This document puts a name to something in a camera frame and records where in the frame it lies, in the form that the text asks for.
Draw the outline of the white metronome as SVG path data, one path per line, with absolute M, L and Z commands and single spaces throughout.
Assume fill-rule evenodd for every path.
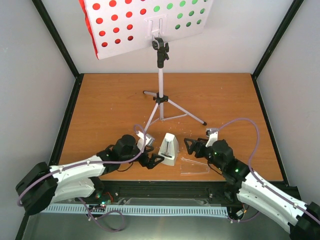
M 158 155 L 164 157 L 163 164 L 175 166 L 179 154 L 179 143 L 174 134 L 166 133 L 159 147 Z

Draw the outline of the clear plastic metronome cover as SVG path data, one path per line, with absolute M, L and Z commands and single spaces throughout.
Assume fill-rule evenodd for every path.
M 187 159 L 181 158 L 180 164 L 180 174 L 183 176 L 187 175 L 204 175 L 210 172 L 207 164 Z

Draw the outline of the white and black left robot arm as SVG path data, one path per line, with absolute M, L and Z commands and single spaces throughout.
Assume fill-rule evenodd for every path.
M 38 214 L 50 204 L 72 198 L 99 201 L 104 185 L 99 177 L 118 171 L 124 163 L 138 162 L 153 169 L 164 157 L 153 153 L 153 139 L 143 135 L 138 141 L 129 134 L 95 155 L 65 165 L 37 163 L 16 185 L 17 205 L 29 216 Z

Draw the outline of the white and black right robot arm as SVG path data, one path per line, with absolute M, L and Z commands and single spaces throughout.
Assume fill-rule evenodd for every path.
M 221 171 L 225 180 L 236 189 L 238 201 L 258 210 L 275 221 L 292 240 L 320 238 L 320 207 L 307 204 L 274 186 L 246 163 L 236 159 L 225 140 L 208 144 L 203 138 L 185 138 L 188 154 L 204 158 Z

